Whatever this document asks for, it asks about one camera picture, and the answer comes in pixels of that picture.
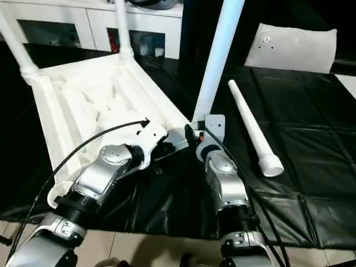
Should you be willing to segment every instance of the white plastic rod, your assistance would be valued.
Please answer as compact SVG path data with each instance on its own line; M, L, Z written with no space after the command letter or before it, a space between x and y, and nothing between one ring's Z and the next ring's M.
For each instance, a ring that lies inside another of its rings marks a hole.
M125 0L116 0L116 17L118 37L120 40L120 57L127 59L133 58L134 52L130 43L130 35L127 28Z
M224 0L192 122L210 114L245 0Z
M283 165L269 146L236 82L230 80L229 87L250 135L252 144L257 152L259 158L258 164L263 175L266 177L274 177L281 174L284 171Z
M4 13L0 10L0 33L4 37L8 47L20 66L22 76L38 71L38 67L32 62L25 47L18 40L15 33L8 24Z

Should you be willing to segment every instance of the white plastic frame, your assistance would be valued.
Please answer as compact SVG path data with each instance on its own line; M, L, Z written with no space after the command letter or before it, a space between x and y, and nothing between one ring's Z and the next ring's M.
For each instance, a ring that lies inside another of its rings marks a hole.
M19 63L22 77L33 89L53 168L93 134L145 117L158 122L157 130L163 127L169 133L167 141L177 150L187 146L184 126L188 120L135 62L123 0L116 1L116 10L119 54L41 70L0 11L0 32ZM94 142L74 155L56 175L48 203L55 206L55 197L70 188L73 177L93 161L101 145L135 142L138 127L107 134L99 144Z

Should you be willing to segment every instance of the table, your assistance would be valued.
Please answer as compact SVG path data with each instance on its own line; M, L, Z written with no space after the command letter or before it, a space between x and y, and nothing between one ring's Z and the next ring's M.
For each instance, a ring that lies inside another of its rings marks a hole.
M28 45L40 67L105 55L106 52ZM38 187L51 172L31 89L5 44L0 51L7 62L0 75L3 99L13 112L3 118L4 151L23 149L26 161L19 168L4 159L0 220L16 221ZM139 58L140 65L172 102L192 118L204 66L175 60ZM264 178L243 122L230 96L235 79L285 172ZM2 106L3 114L7 112ZM334 75L227 66L212 109L226 116L225 145L231 150L250 185L270 213L288 246L355 249L353 223L356 190L356 100ZM14 142L21 137L22 142ZM216 239L217 224L203 166L188 149L154 163L144 172L123 179L103 208L94 228L136 233ZM36 213L48 211L46 198ZM258 209L262 227L275 242Z

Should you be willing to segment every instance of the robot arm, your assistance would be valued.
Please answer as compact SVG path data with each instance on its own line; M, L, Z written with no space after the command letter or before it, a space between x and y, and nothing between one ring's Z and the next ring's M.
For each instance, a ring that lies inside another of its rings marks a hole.
M224 139L225 117L208 115L198 126L198 141L192 140L192 129L186 127L190 146L196 146L197 158L205 163L206 182L211 187L221 236L220 266L271 267L265 241L257 231L259 220L250 210L245 185L238 168L218 142L205 130L209 129L221 142Z
M144 161L139 146L108 145L76 179L69 192L56 199L49 213L10 258L6 267L76 266L74 248L79 246L89 224L115 183Z

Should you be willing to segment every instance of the black cable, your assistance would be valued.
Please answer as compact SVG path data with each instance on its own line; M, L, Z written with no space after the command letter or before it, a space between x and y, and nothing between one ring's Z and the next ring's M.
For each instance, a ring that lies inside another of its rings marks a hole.
M76 152L78 152L80 149L82 149L84 146L86 146L87 144L89 144L90 142L92 142L93 140L97 139L98 137L100 136L103 136L104 134L108 133L108 132L111 132L111 131L114 131L114 130L117 130L117 129L120 129L120 128L123 128L123 127L127 127L127 126L131 126L131 125L136 125L136 124L141 124L142 127L145 127L147 124L149 123L149 120L145 120L145 121L134 121L134 122L129 122L129 123L125 123L125 124L122 124L122 125L118 125L118 126L115 126L115 127L112 127L112 128L109 128L107 130L104 130L92 137L90 137L88 140L84 141L83 143L81 143L79 146L77 146L71 153L69 153L69 155L56 167L56 169L53 171L53 173L50 175L50 177L47 179L47 181L42 185L41 189L39 190L37 196L35 197L34 201L33 201L33 204L30 208L30 210L28 211L27 213L27 216L26 218L24 219L24 221L21 223L21 226L16 234L16 237L13 241L13 244L12 244L12 247L11 247L11 250L9 252L9 256L7 258L7 262L9 261L9 259L11 258L11 256L14 254L14 252L16 251L16 248L17 248L17 245L18 245L18 242L20 240L20 237L23 233L23 230L26 226L26 224L28 223L29 219L30 219L30 216L31 216L31 213L35 207L35 205L37 204L37 201L40 197L40 195L43 193L44 189L46 188L46 186L48 185L48 183L54 178L54 176L58 173L58 171L67 163L67 161L69 159L71 159L72 156L74 156L74 154Z
M241 180L243 181L243 183L245 185L247 185L246 183L246 179L242 173L242 169L241 167L239 166L238 162L236 161L235 157L231 154L231 152L228 150L228 148L206 127L205 128L205 131L222 147L222 149L224 149L225 153L231 158L231 160L234 162L234 164L236 165L236 167L238 168L238 174L239 174L239 177L241 178ZM250 200L250 207L251 207L251 212L253 215L256 214L256 211L255 211L255 207L254 207L254 204L252 202L252 194L255 195L255 192L253 192L252 188L250 186L247 186L246 187L246 194ZM279 265L281 267L291 267L290 266L290 261L289 261L289 257L288 257L288 254L285 250L285 246L283 245L282 243L282 240L280 238L280 235L276 229L276 227L274 226L274 223L271 219L271 217L269 216L269 214L267 213L267 210L265 209L265 207L263 206L263 204L258 200L258 198L256 198L256 200L258 201L258 204L259 206L261 207L262 209L262 212L263 214L265 215L265 217L267 218L267 221L272 229L272 232L274 234L274 236L276 237L276 240L278 242L278 245L282 251L282 255L283 255L283 258L284 258L284 262L285 262L285 265L283 264L280 256L278 255L278 253L275 251L274 247L271 245L270 241L268 240L267 238L267 235L266 233L264 233L263 229L261 227L259 227L259 231L261 232L262 236L265 238L265 241L266 243L269 243L269 248L270 250L272 251L273 255L276 257Z
M258 205L261 207L263 214L266 216L266 219L267 219L267 221L268 221L268 224L269 224L269 225L271 226L271 228L272 228L272 232L273 232L273 233L277 233L277 229L276 229L275 225L273 224L272 219L271 219L271 217L269 216L269 214L268 214L268 212L267 212L265 206L262 204L261 200L256 196L255 192L253 192L253 194L254 194L254 196L255 196L255 199L256 199ZM288 257L288 254L287 254L287 251L285 250L285 247L284 247L284 245L283 245L283 243L282 243L282 239L280 238L280 235L275 235L275 237L276 237L276 239L277 239L277 243L278 243L278 245L279 245L279 247L280 247L280 250L282 251L283 258L284 258L284 259L287 258L287 257ZM286 264L286 267L290 267L290 262L286 262L285 264Z

